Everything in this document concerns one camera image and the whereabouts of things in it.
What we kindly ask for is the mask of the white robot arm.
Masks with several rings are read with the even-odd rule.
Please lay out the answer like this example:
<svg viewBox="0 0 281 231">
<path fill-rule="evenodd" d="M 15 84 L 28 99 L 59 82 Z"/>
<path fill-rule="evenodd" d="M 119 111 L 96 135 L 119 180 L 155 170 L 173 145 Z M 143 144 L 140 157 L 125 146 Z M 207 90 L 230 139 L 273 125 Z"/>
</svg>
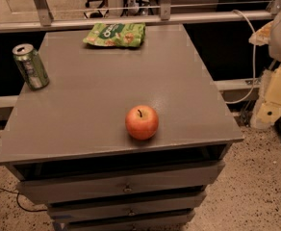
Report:
<svg viewBox="0 0 281 231">
<path fill-rule="evenodd" d="M 251 127 L 267 129 L 281 117 L 281 11 L 271 22 L 253 33 L 249 42 L 254 46 L 267 44 L 269 56 L 280 63 L 275 70 L 263 72 L 259 97 L 250 119 Z"/>
</svg>

